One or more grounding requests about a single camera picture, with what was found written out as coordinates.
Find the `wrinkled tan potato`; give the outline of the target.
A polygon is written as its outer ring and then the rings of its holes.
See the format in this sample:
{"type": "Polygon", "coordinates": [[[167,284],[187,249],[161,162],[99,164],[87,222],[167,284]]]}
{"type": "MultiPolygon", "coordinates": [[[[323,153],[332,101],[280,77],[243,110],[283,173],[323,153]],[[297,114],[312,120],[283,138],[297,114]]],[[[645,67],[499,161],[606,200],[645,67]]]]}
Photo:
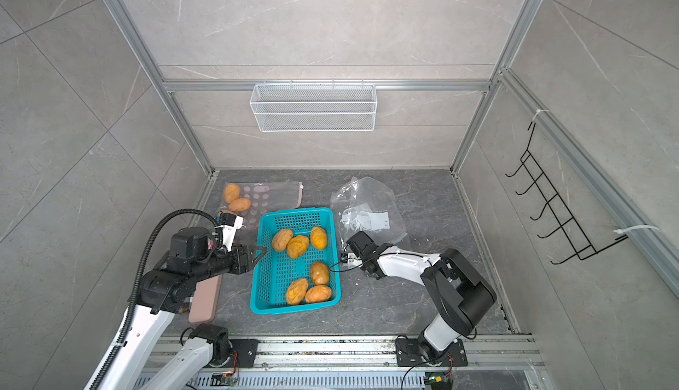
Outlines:
{"type": "Polygon", "coordinates": [[[294,232],[290,229],[281,229],[277,234],[274,235],[272,239],[272,248],[276,252],[283,252],[286,251],[286,248],[288,247],[288,243],[290,243],[291,239],[294,237],[294,232]]]}

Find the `yellow potato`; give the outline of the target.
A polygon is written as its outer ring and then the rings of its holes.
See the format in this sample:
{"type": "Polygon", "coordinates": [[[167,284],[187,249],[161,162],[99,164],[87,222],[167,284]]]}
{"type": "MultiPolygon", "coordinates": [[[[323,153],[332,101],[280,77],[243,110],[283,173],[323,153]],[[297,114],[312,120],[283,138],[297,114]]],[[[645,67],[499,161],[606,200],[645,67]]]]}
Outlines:
{"type": "Polygon", "coordinates": [[[291,259],[298,259],[306,253],[310,244],[307,236],[297,235],[286,245],[286,253],[291,259]]]}
{"type": "Polygon", "coordinates": [[[301,278],[295,280],[286,291],[285,300],[289,306],[295,306],[302,302],[309,290],[309,280],[301,278]]]}
{"type": "Polygon", "coordinates": [[[311,246],[316,250],[325,250],[328,246],[328,236],[322,227],[313,227],[309,234],[311,246]]]}

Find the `smooth brown potato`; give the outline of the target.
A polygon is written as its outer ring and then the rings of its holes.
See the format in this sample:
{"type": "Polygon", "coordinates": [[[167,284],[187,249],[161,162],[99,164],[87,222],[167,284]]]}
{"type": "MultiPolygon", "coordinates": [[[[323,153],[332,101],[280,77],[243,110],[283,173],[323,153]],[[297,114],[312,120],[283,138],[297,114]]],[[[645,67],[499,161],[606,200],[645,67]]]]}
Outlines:
{"type": "Polygon", "coordinates": [[[322,262],[311,264],[309,276],[314,286],[326,286],[330,282],[329,268],[322,262]]]}

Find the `clear plastic bag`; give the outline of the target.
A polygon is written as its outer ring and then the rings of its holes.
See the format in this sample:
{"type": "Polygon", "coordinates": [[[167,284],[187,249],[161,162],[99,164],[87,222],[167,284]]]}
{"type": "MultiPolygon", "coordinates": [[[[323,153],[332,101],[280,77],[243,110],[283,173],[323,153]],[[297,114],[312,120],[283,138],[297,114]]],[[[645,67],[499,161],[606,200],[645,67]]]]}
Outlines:
{"type": "Polygon", "coordinates": [[[330,203],[336,235],[344,249],[350,237],[365,232],[377,245],[389,243],[411,250],[394,192],[384,183],[371,177],[353,177],[332,194],[330,203]]]}

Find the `wrinkled brown potato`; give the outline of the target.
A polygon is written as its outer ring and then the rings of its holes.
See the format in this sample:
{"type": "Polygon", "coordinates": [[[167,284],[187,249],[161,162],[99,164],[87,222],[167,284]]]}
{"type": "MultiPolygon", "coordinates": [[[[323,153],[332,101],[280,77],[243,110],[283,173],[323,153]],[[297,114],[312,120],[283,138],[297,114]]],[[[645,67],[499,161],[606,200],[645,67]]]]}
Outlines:
{"type": "Polygon", "coordinates": [[[225,203],[231,203],[240,198],[240,186],[234,183],[228,184],[223,192],[225,203]]]}

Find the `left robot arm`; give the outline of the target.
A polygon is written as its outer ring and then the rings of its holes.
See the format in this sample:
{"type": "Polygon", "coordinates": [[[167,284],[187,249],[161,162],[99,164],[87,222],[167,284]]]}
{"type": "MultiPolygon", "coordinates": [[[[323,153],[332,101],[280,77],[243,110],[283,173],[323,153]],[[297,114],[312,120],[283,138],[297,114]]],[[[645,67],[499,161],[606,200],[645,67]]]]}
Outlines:
{"type": "MultiPolygon", "coordinates": [[[[198,283],[224,273],[252,271],[266,248],[238,245],[219,248],[203,227],[179,230],[166,260],[137,274],[118,337],[97,366],[89,389],[131,389],[164,330],[196,292],[198,283]]],[[[238,365],[238,352],[222,326],[201,324],[184,338],[180,350],[146,385],[148,389],[182,389],[204,367],[238,365]]]]}

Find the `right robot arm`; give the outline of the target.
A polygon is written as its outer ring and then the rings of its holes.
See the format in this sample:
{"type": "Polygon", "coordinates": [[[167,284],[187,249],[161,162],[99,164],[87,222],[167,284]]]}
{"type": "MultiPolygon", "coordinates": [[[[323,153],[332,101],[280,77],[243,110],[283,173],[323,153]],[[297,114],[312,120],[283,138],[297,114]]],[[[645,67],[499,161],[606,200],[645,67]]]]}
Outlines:
{"type": "Polygon", "coordinates": [[[458,250],[423,254],[392,244],[378,245],[365,232],[348,239],[351,260],[377,280],[398,278],[423,286],[437,315],[415,339],[399,339],[396,349],[408,359],[404,365],[435,365],[454,360],[497,301],[497,294],[481,273],[458,250]]]}

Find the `teal plastic basket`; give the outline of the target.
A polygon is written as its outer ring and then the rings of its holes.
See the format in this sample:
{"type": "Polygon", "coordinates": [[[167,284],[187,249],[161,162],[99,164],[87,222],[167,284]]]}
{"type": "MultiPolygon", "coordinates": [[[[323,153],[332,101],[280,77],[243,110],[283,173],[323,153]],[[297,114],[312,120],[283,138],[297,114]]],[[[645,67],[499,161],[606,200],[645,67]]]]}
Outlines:
{"type": "Polygon", "coordinates": [[[339,264],[339,249],[332,211],[327,208],[306,208],[277,211],[262,216],[259,222],[257,246],[266,250],[263,259],[253,272],[250,308],[256,315],[284,315],[320,310],[332,307],[341,300],[341,276],[329,273],[329,282],[324,295],[308,303],[305,294],[315,284],[311,269],[314,264],[323,264],[329,269],[339,264]],[[327,246],[318,250],[312,245],[297,258],[286,251],[273,248],[275,235],[289,230],[293,236],[311,237],[315,228],[322,229],[327,236],[327,246]]]}

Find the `pink rectangular case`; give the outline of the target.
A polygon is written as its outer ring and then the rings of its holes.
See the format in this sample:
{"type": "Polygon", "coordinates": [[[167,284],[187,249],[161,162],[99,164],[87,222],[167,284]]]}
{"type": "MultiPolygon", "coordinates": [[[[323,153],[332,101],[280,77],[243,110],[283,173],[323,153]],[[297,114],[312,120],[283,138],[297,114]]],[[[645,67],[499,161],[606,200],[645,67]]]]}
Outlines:
{"type": "Polygon", "coordinates": [[[197,283],[188,316],[192,326],[207,324],[215,319],[221,285],[221,275],[197,283]]]}

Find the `wrinkled orange potato bottom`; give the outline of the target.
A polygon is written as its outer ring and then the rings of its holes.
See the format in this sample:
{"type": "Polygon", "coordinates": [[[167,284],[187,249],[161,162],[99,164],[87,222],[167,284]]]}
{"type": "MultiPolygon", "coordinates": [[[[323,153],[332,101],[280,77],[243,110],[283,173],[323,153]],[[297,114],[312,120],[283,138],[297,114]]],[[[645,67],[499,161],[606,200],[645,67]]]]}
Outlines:
{"type": "Polygon", "coordinates": [[[304,297],[305,303],[323,303],[332,298],[332,289],[326,285],[311,287],[304,297]]]}

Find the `white mesh wall basket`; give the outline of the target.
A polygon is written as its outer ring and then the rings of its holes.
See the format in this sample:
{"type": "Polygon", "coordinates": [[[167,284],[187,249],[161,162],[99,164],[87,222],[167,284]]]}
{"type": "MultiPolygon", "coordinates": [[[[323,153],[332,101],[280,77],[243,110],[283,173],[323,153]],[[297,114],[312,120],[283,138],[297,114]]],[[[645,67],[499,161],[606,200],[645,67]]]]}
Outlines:
{"type": "Polygon", "coordinates": [[[265,83],[254,87],[249,105],[265,133],[370,132],[378,91],[362,83],[265,83]]]}

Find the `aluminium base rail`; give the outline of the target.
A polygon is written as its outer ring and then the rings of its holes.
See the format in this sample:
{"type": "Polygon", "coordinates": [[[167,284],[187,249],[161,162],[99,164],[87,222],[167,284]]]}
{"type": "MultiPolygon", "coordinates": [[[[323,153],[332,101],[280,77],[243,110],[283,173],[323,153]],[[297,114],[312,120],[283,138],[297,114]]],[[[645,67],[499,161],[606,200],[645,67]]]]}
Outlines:
{"type": "Polygon", "coordinates": [[[178,389],[552,389],[529,335],[459,339],[427,363],[406,335],[233,338],[235,360],[207,366],[178,389]]]}

